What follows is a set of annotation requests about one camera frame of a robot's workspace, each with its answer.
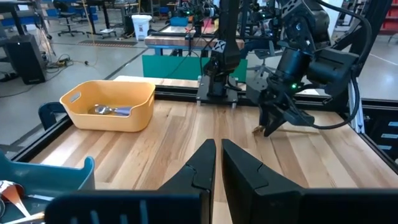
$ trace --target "computer tower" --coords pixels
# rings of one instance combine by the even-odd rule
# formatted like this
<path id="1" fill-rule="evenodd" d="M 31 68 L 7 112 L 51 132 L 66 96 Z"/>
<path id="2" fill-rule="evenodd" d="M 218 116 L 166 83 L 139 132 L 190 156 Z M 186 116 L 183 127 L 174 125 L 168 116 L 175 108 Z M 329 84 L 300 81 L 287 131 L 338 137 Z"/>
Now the computer tower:
<path id="1" fill-rule="evenodd" d="M 5 49 L 13 69 L 26 85 L 45 82 L 45 62 L 33 35 L 15 35 Z"/>

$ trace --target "yellow plastic bin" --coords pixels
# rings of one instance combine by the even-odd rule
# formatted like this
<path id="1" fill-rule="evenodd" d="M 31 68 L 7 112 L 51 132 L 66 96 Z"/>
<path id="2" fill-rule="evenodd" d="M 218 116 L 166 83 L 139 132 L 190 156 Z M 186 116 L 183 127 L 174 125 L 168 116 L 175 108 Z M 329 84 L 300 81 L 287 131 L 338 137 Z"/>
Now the yellow plastic bin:
<path id="1" fill-rule="evenodd" d="M 84 82 L 60 99 L 73 124 L 80 129 L 136 132 L 154 112 L 155 85 L 143 82 L 94 80 Z M 92 114 L 94 105 L 132 106 L 129 116 Z"/>

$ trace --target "orange object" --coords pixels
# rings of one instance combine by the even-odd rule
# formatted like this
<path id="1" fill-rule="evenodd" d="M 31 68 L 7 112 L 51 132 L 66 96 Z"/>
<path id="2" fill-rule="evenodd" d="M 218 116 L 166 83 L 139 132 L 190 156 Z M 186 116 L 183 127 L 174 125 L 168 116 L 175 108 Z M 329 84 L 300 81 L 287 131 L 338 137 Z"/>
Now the orange object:
<path id="1" fill-rule="evenodd" d="M 76 86 L 60 102 L 80 129 L 136 132 L 149 124 L 154 112 L 154 94 L 152 83 L 94 80 Z M 100 115 L 91 111 L 97 104 L 132 108 L 129 116 Z"/>
<path id="2" fill-rule="evenodd" d="M 20 197 L 24 195 L 24 188 L 21 185 L 11 181 L 2 180 L 0 181 L 0 194 L 4 201 L 10 201 L 14 204 L 22 214 L 25 215 L 25 217 L 30 216 Z"/>

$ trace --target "gray floor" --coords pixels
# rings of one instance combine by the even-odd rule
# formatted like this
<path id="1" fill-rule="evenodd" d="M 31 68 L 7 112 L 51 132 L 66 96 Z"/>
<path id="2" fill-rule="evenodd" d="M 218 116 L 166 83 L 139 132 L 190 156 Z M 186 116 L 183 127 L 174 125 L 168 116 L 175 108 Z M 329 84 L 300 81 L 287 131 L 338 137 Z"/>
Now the gray floor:
<path id="1" fill-rule="evenodd" d="M 116 22 L 119 19 L 119 12 L 110 11 L 109 14 L 111 21 Z M 152 24 L 154 29 L 160 29 L 163 26 L 163 21 Z M 98 30 L 104 28 L 103 18 L 100 17 L 100 22 L 96 24 L 96 28 Z M 53 36 L 53 49 L 57 56 L 68 54 L 73 60 L 87 60 L 93 66 L 87 67 L 81 63 L 75 63 L 73 66 L 62 70 L 50 81 L 36 85 L 26 93 L 6 98 L 1 97 L 26 91 L 31 86 L 24 85 L 21 79 L 0 83 L 0 147 L 6 148 L 8 151 L 20 149 L 42 133 L 42 129 L 36 128 L 35 131 L 30 132 L 30 134 L 33 134 L 31 137 L 25 138 L 26 133 L 39 125 L 37 110 L 43 103 L 58 101 L 63 94 L 74 86 L 88 80 L 100 80 L 106 77 L 114 79 L 119 75 L 142 76 L 141 55 L 154 54 L 154 50 L 147 50 L 142 41 L 138 42 L 133 48 L 77 45 L 82 40 L 88 40 L 87 36 L 77 34 L 75 37 L 71 37 L 66 34 L 58 37 L 56 33 L 62 29 L 64 27 L 59 26 L 56 21 L 52 21 L 49 27 Z M 77 25 L 76 29 L 90 30 L 86 24 Z M 383 37 L 377 39 L 359 78 L 363 98 L 398 100 L 398 89 L 395 88 L 398 85 L 397 56 L 398 45 L 387 45 L 387 39 Z M 249 54 L 248 60 L 248 67 L 261 63 L 254 54 Z M 278 61 L 279 57 L 269 58 L 266 64 L 270 67 L 276 67 Z M 0 63 L 0 71 L 8 72 L 10 69 L 8 63 Z M 57 73 L 49 74 L 48 78 L 51 78 L 54 74 Z M 248 72 L 249 77 L 253 75 L 253 72 Z"/>

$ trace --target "wooden table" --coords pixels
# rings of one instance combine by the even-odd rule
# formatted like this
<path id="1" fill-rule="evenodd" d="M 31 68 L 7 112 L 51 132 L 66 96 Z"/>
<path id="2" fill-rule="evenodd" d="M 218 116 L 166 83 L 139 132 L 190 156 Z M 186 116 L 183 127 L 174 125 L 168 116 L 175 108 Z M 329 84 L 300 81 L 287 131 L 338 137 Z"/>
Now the wooden table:
<path id="1" fill-rule="evenodd" d="M 214 33 L 215 28 L 213 26 L 207 27 L 204 29 L 202 27 L 203 34 L 212 34 Z M 169 26 L 168 28 L 162 30 L 161 32 L 168 32 L 168 33 L 186 33 L 185 27 L 175 27 Z M 198 37 L 193 38 L 192 40 L 192 49 L 194 50 L 203 50 L 206 46 L 206 42 L 209 42 L 211 38 L 199 39 Z M 210 42 L 207 50 L 210 50 L 211 47 L 216 43 L 217 39 L 214 39 Z M 237 39 L 236 43 L 238 44 L 239 49 L 244 47 L 244 41 Z M 189 48 L 189 41 L 185 40 L 184 37 L 161 37 L 161 36 L 153 36 L 150 35 L 145 38 L 145 44 L 155 49 L 156 55 L 162 55 L 163 49 L 183 49 L 188 50 Z"/>
<path id="2" fill-rule="evenodd" d="M 130 78 L 163 85 L 196 86 L 188 80 Z M 320 125 L 341 122 L 336 113 L 308 111 Z M 288 123 L 269 138 L 253 135 L 256 107 L 156 101 L 148 127 L 139 133 L 80 130 L 71 126 L 31 162 L 82 167 L 95 158 L 97 189 L 157 189 L 190 158 L 204 140 L 217 145 L 213 223 L 231 223 L 221 176 L 221 139 L 228 138 L 276 172 L 302 187 L 398 187 L 398 176 L 348 126 L 319 131 Z"/>

